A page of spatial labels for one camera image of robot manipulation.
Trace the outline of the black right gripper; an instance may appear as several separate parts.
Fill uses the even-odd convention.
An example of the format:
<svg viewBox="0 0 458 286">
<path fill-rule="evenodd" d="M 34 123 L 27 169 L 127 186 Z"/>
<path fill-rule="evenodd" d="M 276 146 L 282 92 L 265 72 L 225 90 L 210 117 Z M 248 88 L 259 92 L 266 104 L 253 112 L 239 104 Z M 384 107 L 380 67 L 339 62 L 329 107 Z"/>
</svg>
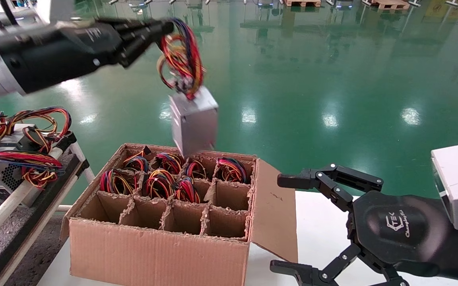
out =
<svg viewBox="0 0 458 286">
<path fill-rule="evenodd" d="M 408 286 L 391 265 L 431 263 L 452 223 L 440 200 L 386 195 L 380 193 L 383 183 L 381 178 L 336 164 L 304 168 L 299 174 L 278 174 L 279 187 L 316 189 L 342 212 L 353 212 L 354 238 L 361 247 L 351 243 L 321 270 L 277 259 L 270 262 L 270 270 L 294 277 L 299 286 L 338 286 L 338 275 L 359 258 L 385 277 L 377 286 Z M 353 202 L 343 186 L 367 194 Z"/>
</svg>

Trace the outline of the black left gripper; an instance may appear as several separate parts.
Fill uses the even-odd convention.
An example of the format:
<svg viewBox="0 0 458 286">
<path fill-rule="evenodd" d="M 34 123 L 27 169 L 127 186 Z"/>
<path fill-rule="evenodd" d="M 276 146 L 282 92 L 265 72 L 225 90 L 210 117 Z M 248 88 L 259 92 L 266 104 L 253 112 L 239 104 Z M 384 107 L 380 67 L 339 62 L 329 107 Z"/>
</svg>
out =
<svg viewBox="0 0 458 286">
<path fill-rule="evenodd" d="M 62 27 L 0 40 L 0 56 L 25 95 L 114 65 L 117 51 L 118 64 L 128 68 L 173 30 L 173 22 L 163 19 L 96 18 L 86 28 Z"/>
</svg>

